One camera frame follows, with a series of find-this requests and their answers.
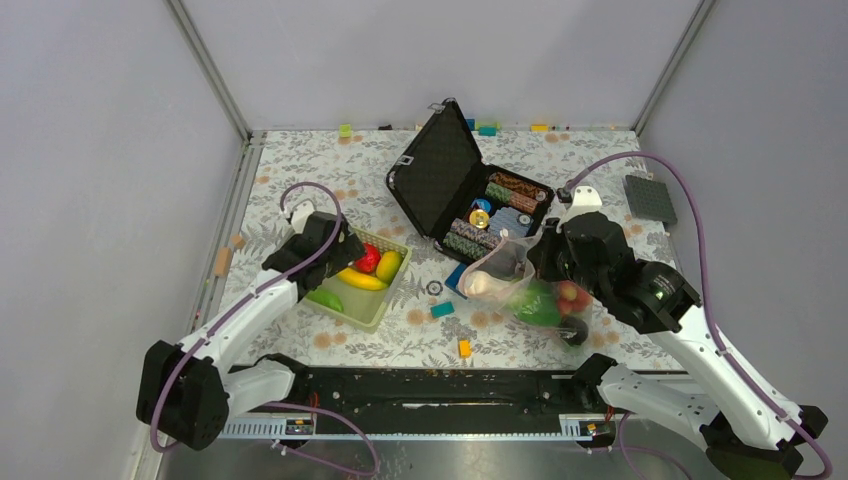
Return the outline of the red strawberry bunch toy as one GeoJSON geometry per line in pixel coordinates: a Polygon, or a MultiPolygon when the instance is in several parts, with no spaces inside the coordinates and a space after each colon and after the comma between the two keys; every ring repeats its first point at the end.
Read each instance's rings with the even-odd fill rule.
{"type": "Polygon", "coordinates": [[[562,317],[585,314],[591,307],[591,295],[572,281],[558,282],[555,287],[556,306],[562,317]]]}

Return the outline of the clear zip top bag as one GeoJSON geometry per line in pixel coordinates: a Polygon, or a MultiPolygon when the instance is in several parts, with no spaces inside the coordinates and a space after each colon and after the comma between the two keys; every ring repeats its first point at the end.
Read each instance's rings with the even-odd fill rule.
{"type": "Polygon", "coordinates": [[[538,235],[519,238],[501,230],[496,247],[466,267],[456,287],[468,299],[580,346],[589,336],[592,298],[572,281],[539,277],[530,260],[539,241],[538,235]]]}

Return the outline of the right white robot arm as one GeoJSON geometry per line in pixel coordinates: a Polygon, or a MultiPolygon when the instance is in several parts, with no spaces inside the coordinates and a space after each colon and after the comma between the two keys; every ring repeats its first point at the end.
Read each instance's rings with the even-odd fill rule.
{"type": "Polygon", "coordinates": [[[685,394],[594,354],[575,372],[583,410],[605,405],[689,440],[730,479],[795,479],[801,445],[827,425],[823,411],[779,393],[706,315],[705,302],[673,267],[636,257],[622,227],[591,212],[548,219],[529,253],[542,280],[571,281],[617,321],[647,336],[699,385],[685,394]]]}

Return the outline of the white green leek toy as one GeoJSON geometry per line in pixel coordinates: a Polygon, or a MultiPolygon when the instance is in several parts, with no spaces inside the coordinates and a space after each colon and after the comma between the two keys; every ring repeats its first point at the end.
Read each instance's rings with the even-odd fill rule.
{"type": "Polygon", "coordinates": [[[526,325],[555,328],[561,324],[562,316],[557,310],[555,288],[551,283],[534,277],[507,281],[475,270],[464,274],[459,286],[467,298],[504,310],[526,325]]]}

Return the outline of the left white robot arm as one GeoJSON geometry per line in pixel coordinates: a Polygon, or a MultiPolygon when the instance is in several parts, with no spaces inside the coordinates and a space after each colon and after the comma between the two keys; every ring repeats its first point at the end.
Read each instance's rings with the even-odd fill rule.
{"type": "Polygon", "coordinates": [[[290,219],[293,235],[235,301],[179,342],[160,340],[147,350],[135,415],[153,440],[165,434],[199,451],[234,416],[272,401],[288,411],[309,401],[308,381],[282,360],[233,368],[272,321],[365,253],[342,215],[314,211],[290,219]]]}

